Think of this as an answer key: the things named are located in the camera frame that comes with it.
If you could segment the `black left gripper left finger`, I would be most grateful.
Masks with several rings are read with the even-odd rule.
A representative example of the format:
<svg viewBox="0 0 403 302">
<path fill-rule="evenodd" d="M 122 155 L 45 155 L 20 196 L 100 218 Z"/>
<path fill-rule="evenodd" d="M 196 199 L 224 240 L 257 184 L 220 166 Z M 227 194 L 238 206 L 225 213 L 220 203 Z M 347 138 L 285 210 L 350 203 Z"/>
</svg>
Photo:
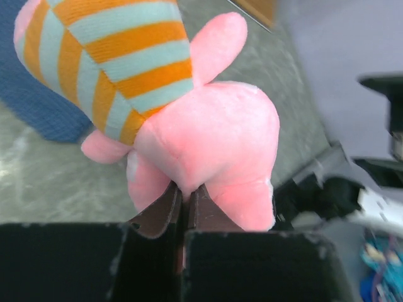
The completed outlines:
<svg viewBox="0 0 403 302">
<path fill-rule="evenodd" d="M 145 238 L 159 238 L 181 216 L 182 193 L 170 182 L 164 194 L 128 222 Z"/>
</svg>

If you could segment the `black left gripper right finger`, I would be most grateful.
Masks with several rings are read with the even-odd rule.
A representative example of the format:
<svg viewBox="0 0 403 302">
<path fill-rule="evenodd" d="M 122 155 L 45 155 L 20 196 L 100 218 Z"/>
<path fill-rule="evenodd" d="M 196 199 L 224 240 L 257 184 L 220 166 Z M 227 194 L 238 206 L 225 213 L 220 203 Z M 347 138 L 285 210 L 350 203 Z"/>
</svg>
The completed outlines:
<svg viewBox="0 0 403 302">
<path fill-rule="evenodd" d="M 190 196 L 188 203 L 188 229 L 203 232 L 242 232 L 211 199 L 205 185 Z"/>
</svg>

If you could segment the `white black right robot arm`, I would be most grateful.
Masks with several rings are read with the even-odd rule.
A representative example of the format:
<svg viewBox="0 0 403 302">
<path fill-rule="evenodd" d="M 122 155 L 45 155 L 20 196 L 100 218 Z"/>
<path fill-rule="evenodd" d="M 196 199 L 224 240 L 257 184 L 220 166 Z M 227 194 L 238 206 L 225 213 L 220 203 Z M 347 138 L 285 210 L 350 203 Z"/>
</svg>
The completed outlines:
<svg viewBox="0 0 403 302">
<path fill-rule="evenodd" d="M 325 153 L 276 190 L 272 232 L 206 230 L 197 216 L 182 301 L 402 300 L 402 74 L 359 83 L 389 102 L 390 158 Z"/>
</svg>

